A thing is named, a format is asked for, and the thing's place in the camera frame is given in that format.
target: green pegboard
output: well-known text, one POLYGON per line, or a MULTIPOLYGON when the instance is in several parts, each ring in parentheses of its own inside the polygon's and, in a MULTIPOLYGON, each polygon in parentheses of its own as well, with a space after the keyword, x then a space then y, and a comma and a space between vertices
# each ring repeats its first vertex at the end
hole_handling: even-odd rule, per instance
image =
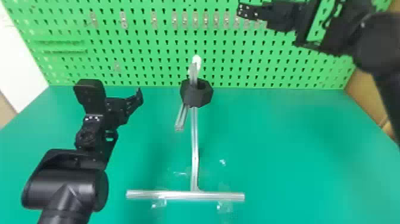
MULTIPOLYGON (((355 68, 349 57, 292 46, 294 32, 236 20, 237 0, 2 2, 50 85, 96 78, 106 85, 179 86, 194 54, 203 58, 200 76, 215 87, 342 89, 355 68)), ((323 0, 308 39, 322 39, 320 24, 333 2, 323 0)), ((385 10, 390 0, 375 4, 385 10)))

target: metal stand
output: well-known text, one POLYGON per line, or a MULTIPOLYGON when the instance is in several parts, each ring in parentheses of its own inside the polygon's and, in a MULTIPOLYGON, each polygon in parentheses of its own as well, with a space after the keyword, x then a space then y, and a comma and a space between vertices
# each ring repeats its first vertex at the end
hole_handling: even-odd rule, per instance
MULTIPOLYGON (((195 55, 189 67, 190 84, 197 85, 197 76, 201 68, 201 57, 195 55)), ((182 103, 175 122, 175 130, 183 131, 188 109, 182 103)), ((242 192, 205 192, 198 186, 199 173, 199 138, 198 138, 198 113, 197 107, 191 108, 191 133, 192 133, 192 176, 190 178, 190 191, 146 191, 128 190, 128 199, 163 199, 163 200, 189 200, 189 201, 244 201, 242 192)))

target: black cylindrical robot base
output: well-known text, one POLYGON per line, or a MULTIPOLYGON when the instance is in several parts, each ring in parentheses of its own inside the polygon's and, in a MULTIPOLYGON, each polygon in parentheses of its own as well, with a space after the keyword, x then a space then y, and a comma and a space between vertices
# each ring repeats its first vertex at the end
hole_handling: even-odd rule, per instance
POLYGON ((90 213, 81 214, 73 211, 43 210, 38 224, 86 224, 90 213))

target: aluminum rod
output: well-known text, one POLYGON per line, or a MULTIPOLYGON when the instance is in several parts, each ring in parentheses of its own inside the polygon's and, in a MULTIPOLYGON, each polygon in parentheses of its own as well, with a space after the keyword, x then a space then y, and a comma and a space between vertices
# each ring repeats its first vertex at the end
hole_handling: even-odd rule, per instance
POLYGON ((212 191, 146 191, 128 190, 127 199, 153 200, 188 200, 188 201, 244 201, 245 194, 241 192, 212 191))

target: metal bracket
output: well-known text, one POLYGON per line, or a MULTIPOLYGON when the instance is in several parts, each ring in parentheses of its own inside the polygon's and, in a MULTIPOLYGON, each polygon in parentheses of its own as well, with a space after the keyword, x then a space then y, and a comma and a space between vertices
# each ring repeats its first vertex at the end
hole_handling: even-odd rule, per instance
POLYGON ((250 20, 245 20, 245 22, 243 23, 243 28, 246 30, 249 28, 250 25, 250 20))
POLYGON ((203 13, 203 29, 208 29, 208 13, 203 13))
POLYGON ((259 29, 260 28, 260 23, 261 22, 259 20, 255 21, 254 22, 254 29, 256 29, 256 30, 259 29))
POLYGON ((188 13, 186 11, 182 12, 182 28, 188 28, 188 13))
POLYGON ((97 18, 96 18, 96 14, 95 12, 91 11, 90 12, 90 21, 92 22, 93 26, 97 29, 98 26, 98 22, 97 22, 97 18))
POLYGON ((114 71, 116 71, 116 72, 121 72, 120 63, 118 63, 117 60, 114 61, 114 71))
POLYGON ((193 12, 193 29, 199 28, 199 14, 197 12, 193 12))
POLYGON ((178 17, 175 11, 172 12, 172 27, 174 30, 178 29, 178 17))
POLYGON ((229 12, 228 11, 226 11, 224 13, 223 26, 224 26, 224 29, 228 29, 229 28, 229 12))
POLYGON ((235 22, 233 23, 233 28, 234 29, 238 29, 240 26, 240 17, 238 17, 237 15, 235 16, 235 22))
POLYGON ((220 23, 220 14, 218 11, 214 12, 214 18, 212 21, 214 23, 214 29, 218 29, 218 25, 220 23))
POLYGON ((151 12, 151 24, 153 26, 153 29, 157 29, 157 14, 153 11, 151 12))
POLYGON ((120 18, 121 18, 121 27, 122 29, 128 28, 128 21, 126 19, 126 13, 124 11, 120 11, 120 18))

